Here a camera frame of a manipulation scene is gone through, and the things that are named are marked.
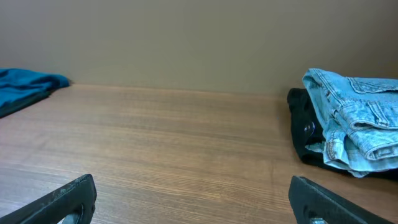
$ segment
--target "wood grain surface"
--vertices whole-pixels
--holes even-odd
[[[73,85],[0,120],[0,216],[86,173],[92,223],[295,223],[293,175],[398,222],[398,183],[302,164],[267,96]]]

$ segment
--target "wall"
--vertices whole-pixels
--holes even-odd
[[[0,67],[285,95],[309,67],[397,77],[396,0],[2,0]]]

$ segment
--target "jeans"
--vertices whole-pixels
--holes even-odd
[[[303,77],[326,139],[324,162],[356,177],[398,167],[398,80],[348,78],[312,68]]]

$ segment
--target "blue towel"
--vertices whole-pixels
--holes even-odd
[[[0,118],[36,103],[69,81],[61,75],[23,69],[0,69]]]

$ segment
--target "folded denim clothing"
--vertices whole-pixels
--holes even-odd
[[[398,80],[312,68],[303,82],[324,129],[326,164],[359,172],[398,167]]]
[[[317,119],[315,109],[306,89],[293,88],[287,95],[287,102],[291,113],[291,132],[293,145],[300,160],[308,165],[331,170],[340,174],[349,175],[344,169],[338,169],[323,162],[323,146],[325,138],[323,129]],[[368,172],[350,170],[354,176],[365,176]],[[389,180],[398,180],[398,169],[385,172],[373,172],[366,177],[376,177]]]
[[[0,118],[48,97],[51,91],[69,86],[61,75],[23,69],[0,69]]]

